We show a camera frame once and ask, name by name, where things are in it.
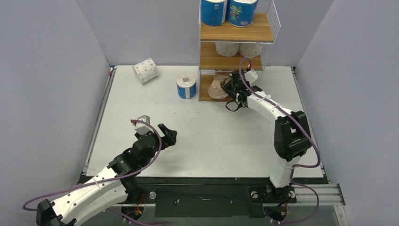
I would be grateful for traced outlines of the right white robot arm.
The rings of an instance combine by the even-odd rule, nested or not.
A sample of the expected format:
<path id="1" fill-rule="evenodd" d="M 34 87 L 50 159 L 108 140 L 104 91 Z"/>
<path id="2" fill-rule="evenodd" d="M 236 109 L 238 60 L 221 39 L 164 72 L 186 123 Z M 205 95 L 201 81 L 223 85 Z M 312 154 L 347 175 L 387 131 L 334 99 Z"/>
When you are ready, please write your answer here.
<path id="1" fill-rule="evenodd" d="M 274 120 L 274 149 L 277 163 L 269 177 L 271 185 L 266 187 L 266 197 L 277 201 L 284 195 L 284 188 L 290 184 L 292 170 L 311 147 L 309 125 L 303 111 L 291 111 L 282 107 L 258 86 L 250 86 L 247 79 L 241 79 L 239 71 L 232 72 L 222 80 L 221 88 L 238 105 L 250 108 L 268 120 Z"/>

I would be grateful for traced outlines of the blue roll front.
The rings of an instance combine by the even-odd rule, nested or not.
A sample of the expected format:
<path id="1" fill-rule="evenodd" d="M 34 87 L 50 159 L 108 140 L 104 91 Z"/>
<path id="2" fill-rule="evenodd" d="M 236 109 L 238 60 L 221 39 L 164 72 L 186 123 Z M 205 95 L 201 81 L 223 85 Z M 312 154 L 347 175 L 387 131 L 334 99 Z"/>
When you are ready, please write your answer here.
<path id="1" fill-rule="evenodd" d="M 201 21 L 208 26 L 221 26 L 225 22 L 227 0 L 201 0 Z"/>

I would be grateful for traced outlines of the white floral roll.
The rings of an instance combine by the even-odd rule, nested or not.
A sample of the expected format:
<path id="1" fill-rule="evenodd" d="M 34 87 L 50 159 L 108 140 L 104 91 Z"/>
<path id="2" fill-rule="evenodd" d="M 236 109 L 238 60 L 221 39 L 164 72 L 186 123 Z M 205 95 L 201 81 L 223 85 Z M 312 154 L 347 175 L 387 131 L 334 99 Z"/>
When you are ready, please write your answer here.
<path id="1" fill-rule="evenodd" d="M 216 42 L 216 52 L 223 57 L 233 57 L 239 51 L 239 43 L 233 42 Z"/>
<path id="2" fill-rule="evenodd" d="M 141 84 L 144 84 L 157 76 L 160 76 L 160 72 L 155 62 L 148 58 L 140 63 L 132 66 L 134 74 Z"/>
<path id="3" fill-rule="evenodd" d="M 241 43 L 239 45 L 239 53 L 243 57 L 254 58 L 261 54 L 262 44 L 257 43 Z"/>

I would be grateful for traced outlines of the blue roll back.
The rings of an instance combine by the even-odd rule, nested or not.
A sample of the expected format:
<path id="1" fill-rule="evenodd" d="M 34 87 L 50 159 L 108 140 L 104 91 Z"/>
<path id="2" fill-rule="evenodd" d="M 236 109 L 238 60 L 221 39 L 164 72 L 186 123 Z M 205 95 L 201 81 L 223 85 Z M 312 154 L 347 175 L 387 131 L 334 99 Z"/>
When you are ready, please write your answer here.
<path id="1" fill-rule="evenodd" d="M 196 95 L 197 80 L 193 73 L 182 72 L 176 78 L 177 93 L 182 99 L 191 99 Z"/>

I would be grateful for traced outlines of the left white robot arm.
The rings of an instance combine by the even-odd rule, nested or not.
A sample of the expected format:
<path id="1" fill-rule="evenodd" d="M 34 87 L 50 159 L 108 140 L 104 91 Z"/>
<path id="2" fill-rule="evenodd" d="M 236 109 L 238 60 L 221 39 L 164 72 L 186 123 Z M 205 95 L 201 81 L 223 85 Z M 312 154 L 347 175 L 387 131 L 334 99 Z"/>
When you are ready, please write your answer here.
<path id="1" fill-rule="evenodd" d="M 162 137 L 150 124 L 133 120 L 137 127 L 132 146 L 117 155 L 86 183 L 76 186 L 60 198 L 44 199 L 37 205 L 36 224 L 39 226 L 80 226 L 114 204 L 136 202 L 140 186 L 135 176 L 148 168 L 161 150 L 174 146 L 177 131 L 164 124 L 158 127 Z"/>

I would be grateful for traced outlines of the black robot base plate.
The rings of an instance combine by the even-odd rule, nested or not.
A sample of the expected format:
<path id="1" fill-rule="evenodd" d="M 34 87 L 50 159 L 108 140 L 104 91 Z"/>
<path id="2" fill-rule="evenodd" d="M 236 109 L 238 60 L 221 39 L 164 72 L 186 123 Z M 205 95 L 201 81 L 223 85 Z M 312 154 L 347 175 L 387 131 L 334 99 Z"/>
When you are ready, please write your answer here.
<path id="1" fill-rule="evenodd" d="M 138 218 L 154 208 L 156 218 L 248 216 L 264 218 L 296 203 L 292 186 L 273 188 L 267 178 L 136 177 L 139 188 L 115 207 Z"/>

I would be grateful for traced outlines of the brown roll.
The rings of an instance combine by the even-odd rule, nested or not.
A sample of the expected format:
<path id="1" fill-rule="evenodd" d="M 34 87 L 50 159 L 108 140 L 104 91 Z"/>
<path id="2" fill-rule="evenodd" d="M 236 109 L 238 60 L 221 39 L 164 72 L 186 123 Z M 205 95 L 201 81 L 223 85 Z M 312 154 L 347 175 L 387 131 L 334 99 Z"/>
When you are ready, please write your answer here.
<path id="1" fill-rule="evenodd" d="M 229 75 L 216 75 L 214 76 L 214 79 L 212 83 L 210 84 L 207 92 L 210 98 L 216 99 L 216 100 L 222 100 L 228 97 L 228 94 L 223 90 L 222 84 L 225 79 L 230 79 Z"/>

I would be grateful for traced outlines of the blue roll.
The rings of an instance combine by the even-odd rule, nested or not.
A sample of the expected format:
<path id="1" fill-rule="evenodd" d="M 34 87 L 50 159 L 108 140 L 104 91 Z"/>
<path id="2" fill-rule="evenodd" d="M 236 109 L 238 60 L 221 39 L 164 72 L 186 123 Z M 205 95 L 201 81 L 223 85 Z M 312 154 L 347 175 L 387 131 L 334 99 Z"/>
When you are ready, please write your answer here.
<path id="1" fill-rule="evenodd" d="M 227 21 L 236 27 L 247 27 L 253 22 L 258 0 L 229 0 Z"/>
<path id="2" fill-rule="evenodd" d="M 225 22 L 227 0 L 201 0 L 201 21 L 208 26 L 221 26 Z"/>
<path id="3" fill-rule="evenodd" d="M 182 99 L 191 99 L 196 95 L 197 80 L 193 73 L 182 72 L 176 78 L 177 93 Z"/>

